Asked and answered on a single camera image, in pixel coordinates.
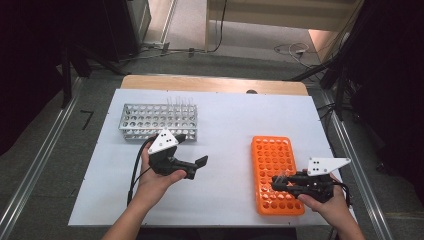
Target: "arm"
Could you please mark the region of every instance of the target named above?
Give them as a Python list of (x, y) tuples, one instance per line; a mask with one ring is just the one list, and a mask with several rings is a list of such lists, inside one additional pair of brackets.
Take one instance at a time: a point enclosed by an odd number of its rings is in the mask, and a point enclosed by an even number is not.
[(321, 216), (333, 226), (342, 240), (362, 240), (365, 239), (358, 223), (350, 214), (346, 206), (343, 190), (340, 186), (334, 186), (334, 197), (326, 203), (320, 203), (314, 198), (301, 194), (298, 199), (313, 211)]
[[(143, 149), (141, 172), (144, 172), (149, 167), (147, 150), (150, 145), (151, 143), (147, 144)], [(158, 175), (152, 170), (147, 171), (140, 177), (133, 200), (102, 239), (135, 239), (147, 212), (159, 202), (168, 187), (185, 176), (186, 172), (183, 170), (175, 171), (168, 176)]]

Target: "hand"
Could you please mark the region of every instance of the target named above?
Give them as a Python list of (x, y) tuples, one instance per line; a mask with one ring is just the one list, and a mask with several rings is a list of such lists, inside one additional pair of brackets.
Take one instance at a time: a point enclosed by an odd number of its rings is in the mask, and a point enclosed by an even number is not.
[(336, 228), (340, 239), (365, 239), (346, 205), (342, 188), (335, 185), (333, 193), (334, 196), (325, 203), (318, 202), (306, 194), (300, 194), (298, 199), (310, 207), (312, 211), (321, 214), (330, 225)]
[[(141, 154), (141, 173), (149, 168), (149, 154), (147, 153), (152, 143), (148, 143)], [(168, 187), (186, 176), (184, 170), (177, 170), (168, 176), (156, 174), (152, 169), (140, 177), (137, 192), (132, 202), (142, 205), (150, 210), (163, 197)]]

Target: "floor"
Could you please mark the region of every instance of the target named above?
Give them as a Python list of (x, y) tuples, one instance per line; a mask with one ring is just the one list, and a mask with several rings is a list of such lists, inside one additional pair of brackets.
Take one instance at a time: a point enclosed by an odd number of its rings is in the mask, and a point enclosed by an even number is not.
[[(188, 16), (184, 14), (184, 10), (194, 13), (190, 14), (190, 17), (201, 15), (200, 12), (191, 8), (194, 5), (188, 0), (176, 2), (165, 38), (167, 42), (170, 42), (170, 47), (202, 48), (203, 39), (198, 37), (202, 32), (201, 29), (188, 28), (187, 20), (184, 24), (179, 22), (184, 21)], [(184, 54), (139, 58), (120, 63), (119, 66), (133, 74), (284, 80), (303, 73), (307, 67), (302, 63), (319, 64), (316, 54), (313, 54), (311, 40), (304, 29), (274, 29), (273, 27), (258, 29), (257, 26), (239, 25), (237, 27), (235, 24), (225, 22), (223, 29), (222, 48), (214, 54), (196, 54), (191, 58)], [(308, 51), (311, 51), (301, 56), (301, 63), (288, 53), (288, 46), (297, 42), (307, 44)], [(279, 45), (281, 45), (280, 51), (275, 51), (274, 47)], [(146, 52), (141, 57), (155, 54), (157, 53)], [(24, 207), (20, 209), (22, 212), (19, 212), (14, 227), (6, 234), (0, 232), (0, 239), (99, 239), (107, 230), (104, 227), (70, 228), (67, 226), (110, 100), (114, 90), (119, 88), (122, 81), (122, 76), (116, 76), (101, 66), (93, 65), (93, 69), (95, 71), (90, 79), (76, 81), (76, 83), (80, 82), (80, 85), (74, 85), (79, 86), (79, 90), (75, 89), (78, 90), (76, 91), (78, 94), (75, 96), (67, 122), (61, 129), (60, 135), (54, 139), (54, 147), (45, 156), (46, 161), (39, 166), (42, 171), (38, 181), (32, 186), (31, 195), (25, 199)], [(317, 84), (322, 75), (319, 73), (302, 81), (317, 107), (328, 104), (328, 99), (324, 97), (328, 91), (323, 91)], [(44, 147), (44, 140), (49, 137), (50, 129), (54, 126), (57, 117), (62, 114), (61, 99), (62, 95), (59, 93), (28, 126), (13, 148), (0, 156), (1, 209), (6, 210), (6, 207), (10, 206), (11, 197), (20, 186), (31, 164), (39, 158), (37, 155), (39, 149)], [(88, 123), (88, 116), (85, 113), (87, 111), (94, 112)], [(326, 109), (320, 110), (320, 115), (325, 111)], [(357, 122), (354, 115), (348, 111), (344, 112), (344, 116), (343, 124), (392, 235), (392, 238), (382, 238), (376, 234), (375, 223), (370, 220), (352, 169), (344, 167), (343, 179), (351, 187), (355, 214), (367, 239), (421, 239), (424, 211), (413, 187), (400, 176), (389, 176), (375, 170), (379, 160), (366, 126)], [(328, 123), (323, 121), (323, 127), (328, 132), (335, 154), (340, 157), (346, 156), (346, 149), (340, 141), (337, 126), (334, 124), (335, 119), (329, 120), (331, 121)], [(302, 227), (298, 228), (297, 233), (299, 239), (327, 239), (329, 231), (330, 229), (325, 226)], [(219, 229), (202, 231), (204, 239), (219, 239), (221, 234)]]

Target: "white tabletop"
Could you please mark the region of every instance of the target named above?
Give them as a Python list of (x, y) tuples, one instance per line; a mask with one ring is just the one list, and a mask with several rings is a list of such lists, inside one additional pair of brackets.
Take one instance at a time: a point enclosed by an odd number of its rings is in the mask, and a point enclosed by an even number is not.
[(250, 144), (254, 136), (291, 140), (297, 169), (310, 157), (332, 157), (311, 97), (213, 92), (118, 89), (78, 194), (70, 226), (112, 225), (126, 207), (134, 161), (142, 142), (127, 141), (118, 130), (125, 103), (167, 104), (192, 99), (198, 106), (198, 137), (175, 154), (208, 163), (194, 180), (166, 192), (143, 224), (152, 226), (326, 225), (306, 207), (302, 216), (263, 216), (256, 211)]

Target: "gray floor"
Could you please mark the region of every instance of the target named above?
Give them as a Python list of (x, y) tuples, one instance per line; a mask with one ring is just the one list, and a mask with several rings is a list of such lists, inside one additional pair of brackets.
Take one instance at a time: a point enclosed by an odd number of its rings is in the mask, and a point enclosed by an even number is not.
[[(122, 65), (125, 70), (134, 74), (159, 73), (266, 80), (288, 79), (304, 71), (303, 66), (295, 63), (281, 64), (278, 61), (210, 55), (188, 58), (182, 54), (135, 60)], [(113, 92), (119, 88), (121, 81), (121, 76), (104, 69), (94, 71), (90, 79), (84, 80), (74, 110), (9, 239), (99, 239), (104, 234), (105, 228), (71, 228), (67, 226), (67, 222)], [(304, 80), (304, 83), (309, 86), (309, 94), (313, 96), (316, 105), (324, 105), (322, 91), (316, 87), (316, 83), (308, 79)], [(0, 157), (0, 208), (6, 206), (29, 168), (58, 114), (60, 104), (61, 94), (58, 94), (31, 123), (13, 148)], [(80, 110), (94, 111), (85, 130), (82, 128), (88, 116)], [(379, 161), (364, 126), (353, 123), (349, 112), (345, 115), (350, 136), (386, 215), (394, 239), (420, 239), (421, 228), (424, 226), (423, 208), (412, 186), (401, 177), (375, 171)], [(331, 124), (329, 126), (330, 141), (337, 155), (343, 156), (344, 152), (334, 129)], [(378, 239), (349, 167), (345, 167), (342, 173), (352, 189), (355, 213), (367, 239)], [(329, 227), (303, 227), (298, 229), (298, 237), (327, 239), (329, 230)], [(219, 229), (208, 229), (204, 230), (202, 235), (205, 239), (211, 239), (211, 236), (212, 239), (218, 239), (221, 233)]]

